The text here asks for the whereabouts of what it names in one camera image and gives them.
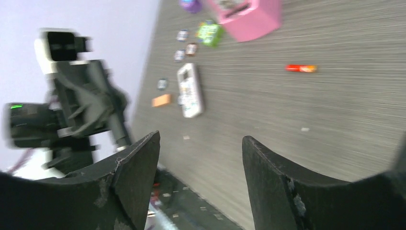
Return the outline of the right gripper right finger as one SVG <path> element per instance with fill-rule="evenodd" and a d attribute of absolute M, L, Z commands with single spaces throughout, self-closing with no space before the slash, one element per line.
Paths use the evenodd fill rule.
<path fill-rule="evenodd" d="M 242 139 L 242 158 L 258 230 L 403 230 L 406 227 L 406 148 L 392 169 L 346 182 L 309 170 Z"/>

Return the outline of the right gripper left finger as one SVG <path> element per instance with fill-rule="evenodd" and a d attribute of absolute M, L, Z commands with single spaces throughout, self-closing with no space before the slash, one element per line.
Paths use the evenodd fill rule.
<path fill-rule="evenodd" d="M 142 230 L 157 169 L 160 133 L 63 178 L 0 175 L 3 230 Z"/>

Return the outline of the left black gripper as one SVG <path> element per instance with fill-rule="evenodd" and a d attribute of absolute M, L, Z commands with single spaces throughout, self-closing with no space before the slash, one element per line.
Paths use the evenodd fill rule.
<path fill-rule="evenodd" d="M 51 109 L 48 103 L 5 104 L 4 136 L 10 146 L 61 149 L 64 139 L 58 133 L 83 137 L 110 131 L 110 115 L 124 112 L 126 99 L 110 84 L 102 60 L 90 60 L 84 65 L 61 61 L 56 69 L 53 83 L 62 110 Z"/>

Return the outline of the white remote control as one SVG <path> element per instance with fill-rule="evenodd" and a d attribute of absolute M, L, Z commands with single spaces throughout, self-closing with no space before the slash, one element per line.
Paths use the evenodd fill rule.
<path fill-rule="evenodd" d="M 204 112 L 200 77 L 194 63 L 186 63 L 177 71 L 180 96 L 178 102 L 185 118 L 194 118 Z"/>

